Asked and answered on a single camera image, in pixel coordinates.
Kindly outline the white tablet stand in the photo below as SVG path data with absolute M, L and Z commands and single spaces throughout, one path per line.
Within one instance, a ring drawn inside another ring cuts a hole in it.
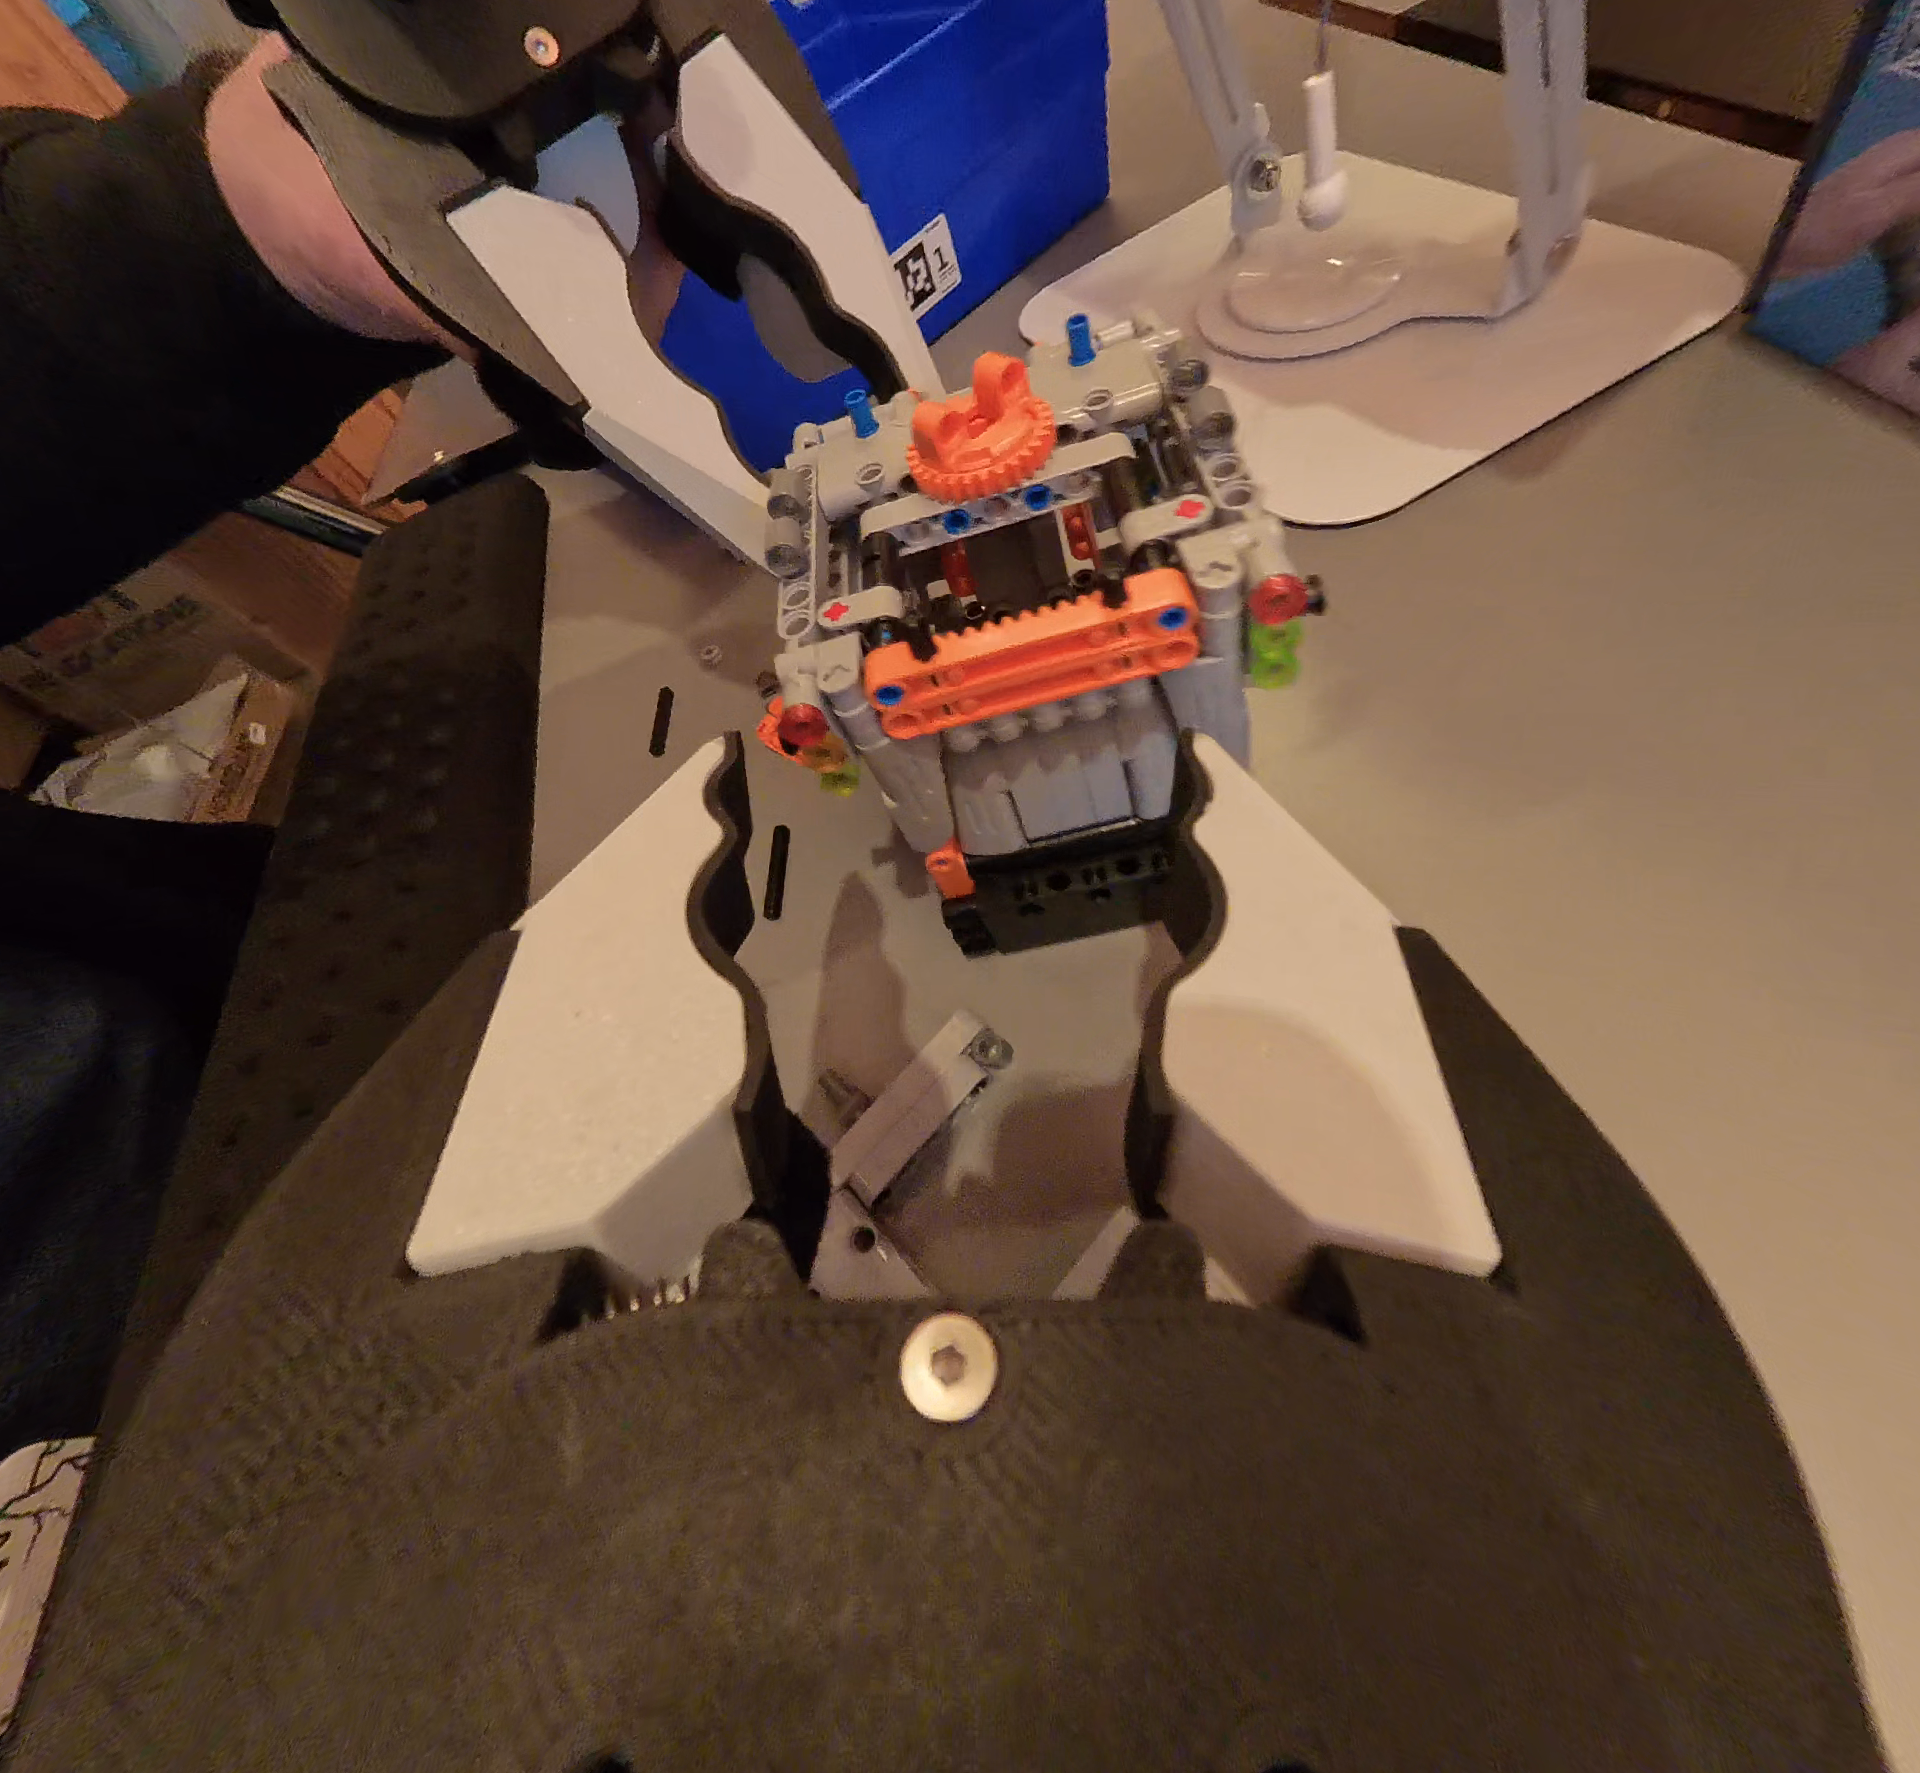
M 1497 0 L 1514 198 L 1338 147 L 1326 231 L 1221 0 L 1157 1 L 1224 181 L 1039 289 L 1019 331 L 1168 321 L 1295 524 L 1399 513 L 1737 308 L 1726 257 L 1587 222 L 1586 0 Z

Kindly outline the person's left forearm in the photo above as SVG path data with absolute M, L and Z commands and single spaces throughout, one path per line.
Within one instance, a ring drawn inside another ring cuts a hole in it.
M 204 151 L 239 60 L 106 120 L 4 109 L 4 640 L 276 490 L 450 355 L 316 319 L 248 244 Z

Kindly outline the light grey beam frame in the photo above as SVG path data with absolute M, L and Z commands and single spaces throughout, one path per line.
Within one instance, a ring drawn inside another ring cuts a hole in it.
M 932 1301 L 919 1273 L 880 1213 L 922 1150 L 957 1112 L 1013 1064 L 1013 1046 L 992 1026 L 958 1011 L 903 1065 L 832 1145 L 825 1217 L 810 1291 L 828 1301 Z

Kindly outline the metal bracket plate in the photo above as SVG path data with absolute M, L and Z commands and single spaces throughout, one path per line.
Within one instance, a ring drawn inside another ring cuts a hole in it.
M 364 510 L 392 503 L 397 490 L 436 465 L 516 431 L 466 360 L 446 362 L 403 394 L 392 437 L 372 470 Z

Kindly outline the wooden cabinet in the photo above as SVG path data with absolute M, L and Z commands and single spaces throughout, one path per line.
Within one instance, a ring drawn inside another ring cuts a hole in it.
M 46 0 L 3 0 L 3 106 L 106 119 L 127 104 Z

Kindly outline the black white printed cloth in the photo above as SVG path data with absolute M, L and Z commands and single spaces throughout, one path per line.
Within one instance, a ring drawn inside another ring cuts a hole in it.
M 91 1449 L 91 1435 L 54 1438 L 27 1444 L 3 1463 L 4 1718 L 25 1683 Z

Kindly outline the person's left hand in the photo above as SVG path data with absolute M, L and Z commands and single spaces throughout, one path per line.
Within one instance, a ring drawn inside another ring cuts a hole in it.
M 340 199 L 321 157 L 266 85 L 291 58 L 261 35 L 204 106 L 210 174 L 239 233 L 316 319 L 358 337 L 468 351 L 390 277 Z

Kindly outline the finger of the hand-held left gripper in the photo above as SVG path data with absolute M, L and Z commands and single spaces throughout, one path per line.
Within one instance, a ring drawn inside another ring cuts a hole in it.
M 767 485 L 722 409 L 661 352 L 642 305 L 654 251 L 636 188 L 492 188 L 454 233 L 585 398 L 585 433 L 743 564 L 761 568 Z
M 930 394 L 939 374 L 873 213 L 833 128 L 809 127 L 825 119 L 816 95 L 793 113 L 732 36 L 702 36 L 663 137 L 663 243 L 790 376 Z

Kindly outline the blue tagged storage bin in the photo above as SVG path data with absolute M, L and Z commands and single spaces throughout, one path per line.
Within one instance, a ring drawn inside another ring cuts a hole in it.
M 1106 0 L 773 0 L 927 343 L 1110 192 Z

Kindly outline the toy robot kit box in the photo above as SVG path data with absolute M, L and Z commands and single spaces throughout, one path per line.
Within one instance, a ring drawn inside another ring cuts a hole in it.
M 1919 417 L 1919 0 L 1862 0 L 1747 331 Z

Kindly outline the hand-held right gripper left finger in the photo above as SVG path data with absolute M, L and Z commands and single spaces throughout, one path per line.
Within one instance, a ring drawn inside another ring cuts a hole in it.
M 407 1244 L 419 1276 L 585 1250 L 684 1281 L 765 1215 L 805 1275 L 828 1155 L 786 1107 L 755 925 L 748 743 L 695 751 L 511 933 L 466 1093 Z

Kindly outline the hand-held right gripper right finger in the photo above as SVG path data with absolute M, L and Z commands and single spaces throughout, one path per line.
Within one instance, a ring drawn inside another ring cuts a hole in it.
M 1389 906 L 1214 736 L 1182 732 L 1126 1115 L 1141 1217 L 1207 1295 L 1276 1305 L 1326 1246 L 1490 1278 L 1485 1193 Z

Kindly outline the black desk mat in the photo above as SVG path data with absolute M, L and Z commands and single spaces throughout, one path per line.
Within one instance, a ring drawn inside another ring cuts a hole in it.
M 1864 0 L 1586 0 L 1587 83 L 1738 108 L 1812 128 Z

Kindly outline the toy brick robot model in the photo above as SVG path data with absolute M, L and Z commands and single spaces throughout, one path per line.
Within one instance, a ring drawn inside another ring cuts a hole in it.
M 967 957 L 1152 921 L 1182 735 L 1243 762 L 1326 604 L 1201 351 L 1075 314 L 947 395 L 852 390 L 767 485 L 758 742 L 876 783 Z

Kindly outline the brown cardboard box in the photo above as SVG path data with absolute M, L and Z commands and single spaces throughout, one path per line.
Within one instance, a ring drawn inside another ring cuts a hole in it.
M 299 686 L 224 654 L 196 694 L 132 727 L 90 735 L 27 801 L 166 825 L 246 823 L 300 705 Z
M 283 682 L 308 676 L 261 620 L 164 559 L 6 643 L 3 683 L 51 722 L 114 732 L 191 703 L 227 659 Z

